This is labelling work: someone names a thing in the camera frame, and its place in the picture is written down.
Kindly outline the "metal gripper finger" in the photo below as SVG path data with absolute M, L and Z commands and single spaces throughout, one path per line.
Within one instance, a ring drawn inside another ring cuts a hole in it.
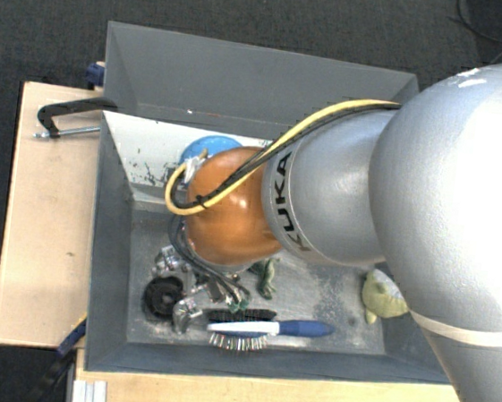
M 183 259 L 172 245 L 161 247 L 154 259 L 153 274 L 160 277 L 173 277 L 179 275 L 183 266 Z
M 202 317 L 203 311 L 195 302 L 194 297 L 188 296 L 179 300 L 173 307 L 172 324 L 174 333 L 182 335 L 187 332 L 191 324 Z

